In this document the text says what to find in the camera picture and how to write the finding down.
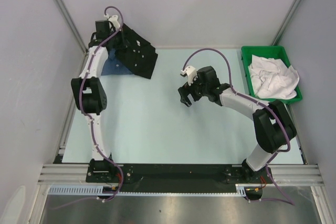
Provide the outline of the black long sleeve shirt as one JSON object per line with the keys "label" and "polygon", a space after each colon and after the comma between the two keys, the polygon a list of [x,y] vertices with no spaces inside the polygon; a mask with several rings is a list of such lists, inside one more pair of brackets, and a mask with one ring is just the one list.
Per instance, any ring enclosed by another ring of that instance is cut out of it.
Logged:
{"label": "black long sleeve shirt", "polygon": [[151,79],[158,58],[155,47],[128,25],[123,24],[122,30],[129,46],[125,49],[116,50],[116,58],[134,75]]}

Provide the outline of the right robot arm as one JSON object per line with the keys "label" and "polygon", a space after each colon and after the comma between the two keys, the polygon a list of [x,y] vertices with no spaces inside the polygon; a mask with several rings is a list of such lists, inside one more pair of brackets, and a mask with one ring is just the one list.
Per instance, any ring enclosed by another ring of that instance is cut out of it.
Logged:
{"label": "right robot arm", "polygon": [[241,164],[245,181],[254,183],[259,179],[269,160],[283,151],[284,146],[289,147],[290,141],[296,137],[294,123],[280,100],[266,102],[235,92],[232,85],[220,83],[211,66],[199,70],[187,66],[181,71],[181,76],[187,78],[178,89],[181,103],[191,106],[193,101],[207,97],[209,101],[233,109],[253,121],[257,145]]}

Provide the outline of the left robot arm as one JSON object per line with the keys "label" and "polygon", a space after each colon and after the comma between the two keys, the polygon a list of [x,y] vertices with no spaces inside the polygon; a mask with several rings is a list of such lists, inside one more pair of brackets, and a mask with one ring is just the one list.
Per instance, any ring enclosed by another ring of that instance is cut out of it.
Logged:
{"label": "left robot arm", "polygon": [[71,80],[73,98],[77,109],[85,117],[92,142],[92,160],[103,162],[98,169],[98,176],[105,182],[115,178],[117,164],[111,158],[111,151],[104,143],[102,113],[107,108],[107,95],[100,77],[109,53],[106,43],[121,31],[123,21],[117,15],[105,20],[108,36],[99,39],[88,49],[88,59],[83,71]]}

